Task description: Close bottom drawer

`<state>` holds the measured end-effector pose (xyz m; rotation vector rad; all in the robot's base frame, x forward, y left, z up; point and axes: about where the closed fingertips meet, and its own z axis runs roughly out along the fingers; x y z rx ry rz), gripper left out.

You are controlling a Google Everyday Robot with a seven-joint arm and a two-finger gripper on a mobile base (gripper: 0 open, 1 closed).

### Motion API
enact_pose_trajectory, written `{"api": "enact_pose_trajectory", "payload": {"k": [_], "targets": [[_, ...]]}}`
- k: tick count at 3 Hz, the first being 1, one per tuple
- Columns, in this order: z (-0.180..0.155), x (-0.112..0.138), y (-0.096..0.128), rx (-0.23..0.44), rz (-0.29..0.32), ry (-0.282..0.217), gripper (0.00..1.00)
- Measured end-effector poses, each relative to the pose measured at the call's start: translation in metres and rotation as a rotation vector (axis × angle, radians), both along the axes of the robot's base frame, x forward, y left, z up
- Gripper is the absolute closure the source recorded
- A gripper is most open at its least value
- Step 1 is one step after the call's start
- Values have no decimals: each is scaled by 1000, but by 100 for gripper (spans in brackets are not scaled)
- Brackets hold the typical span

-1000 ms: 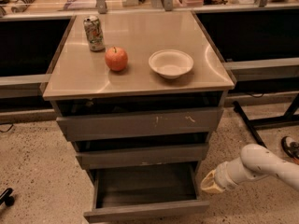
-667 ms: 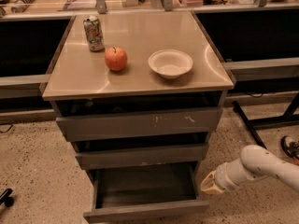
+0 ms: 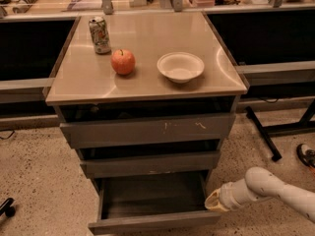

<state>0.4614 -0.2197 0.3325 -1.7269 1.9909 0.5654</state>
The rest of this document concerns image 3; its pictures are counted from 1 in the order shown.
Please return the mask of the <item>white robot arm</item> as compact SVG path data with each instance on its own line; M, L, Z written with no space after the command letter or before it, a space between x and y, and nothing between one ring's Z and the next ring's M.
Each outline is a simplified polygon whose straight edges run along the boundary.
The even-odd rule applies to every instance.
M315 222L315 193L289 185L262 167L251 167L242 179L225 183L215 189L206 198L205 208L228 212L270 198L282 201Z

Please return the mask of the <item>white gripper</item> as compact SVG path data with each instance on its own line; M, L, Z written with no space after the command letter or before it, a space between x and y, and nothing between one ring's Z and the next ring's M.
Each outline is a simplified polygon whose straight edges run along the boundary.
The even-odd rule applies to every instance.
M205 199L205 208L214 212L237 210L247 204L260 202L263 197L249 189L244 179L223 184Z

